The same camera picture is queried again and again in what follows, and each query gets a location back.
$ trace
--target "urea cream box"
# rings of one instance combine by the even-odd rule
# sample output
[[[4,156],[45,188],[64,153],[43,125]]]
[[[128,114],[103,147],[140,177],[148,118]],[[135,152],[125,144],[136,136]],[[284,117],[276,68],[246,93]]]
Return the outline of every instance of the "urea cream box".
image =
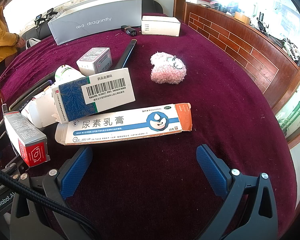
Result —
[[[189,103],[95,114],[59,123],[55,139],[63,145],[106,143],[191,131]]]

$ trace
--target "barcode label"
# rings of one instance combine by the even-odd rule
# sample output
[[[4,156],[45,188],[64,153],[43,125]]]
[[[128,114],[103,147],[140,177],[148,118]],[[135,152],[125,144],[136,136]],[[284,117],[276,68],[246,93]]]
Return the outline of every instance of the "barcode label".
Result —
[[[125,87],[126,84],[124,82],[124,78],[119,78],[115,80],[110,80],[107,82],[103,82],[100,84],[96,84],[93,86],[86,87],[88,96],[94,96],[103,92],[107,92],[113,89]]]

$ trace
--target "black braided cable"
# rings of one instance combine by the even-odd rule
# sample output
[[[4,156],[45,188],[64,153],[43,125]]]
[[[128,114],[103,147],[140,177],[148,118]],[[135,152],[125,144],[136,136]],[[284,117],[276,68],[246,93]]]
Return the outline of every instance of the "black braided cable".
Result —
[[[63,215],[83,226],[88,228],[92,235],[94,236],[95,240],[101,240],[100,233],[95,228],[95,226],[84,216],[80,215],[79,213],[75,212],[74,210],[67,208],[60,203],[47,198],[44,195],[36,192],[32,188],[29,188],[17,180],[12,179],[9,175],[5,174],[0,170],[0,183],[5,185],[9,189],[15,191],[17,194],[24,196],[25,198],[42,205],[60,215]]]

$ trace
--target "small black box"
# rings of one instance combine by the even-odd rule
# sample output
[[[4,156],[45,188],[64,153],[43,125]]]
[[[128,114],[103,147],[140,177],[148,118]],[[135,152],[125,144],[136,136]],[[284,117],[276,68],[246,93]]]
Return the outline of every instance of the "small black box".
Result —
[[[137,30],[127,26],[127,25],[122,25],[121,30],[125,33],[127,33],[129,36],[136,36],[137,35]]]

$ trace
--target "red and white box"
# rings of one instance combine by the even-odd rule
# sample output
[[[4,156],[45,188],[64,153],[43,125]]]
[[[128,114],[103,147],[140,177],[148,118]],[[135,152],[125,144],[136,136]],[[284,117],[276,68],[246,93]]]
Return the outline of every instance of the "red and white box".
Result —
[[[29,167],[50,160],[46,135],[20,112],[5,113],[4,124],[11,143]]]

